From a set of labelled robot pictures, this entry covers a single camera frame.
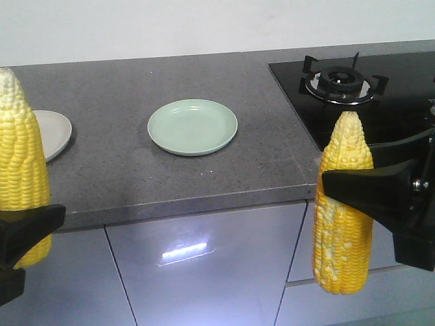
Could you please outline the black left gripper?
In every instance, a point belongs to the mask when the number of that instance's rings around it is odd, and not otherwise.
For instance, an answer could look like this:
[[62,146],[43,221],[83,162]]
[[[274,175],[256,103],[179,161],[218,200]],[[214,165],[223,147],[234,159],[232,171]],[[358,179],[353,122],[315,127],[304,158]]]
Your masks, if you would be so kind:
[[1,211],[1,305],[24,293],[24,267],[35,265],[48,256],[52,233],[64,224],[65,212],[61,204]]

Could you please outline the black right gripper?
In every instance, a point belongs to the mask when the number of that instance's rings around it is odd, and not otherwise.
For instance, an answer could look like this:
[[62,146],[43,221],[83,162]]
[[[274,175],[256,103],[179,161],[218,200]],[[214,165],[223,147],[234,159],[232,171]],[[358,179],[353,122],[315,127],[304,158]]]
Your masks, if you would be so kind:
[[375,168],[324,172],[325,195],[393,232],[398,263],[433,272],[434,129],[369,149]]

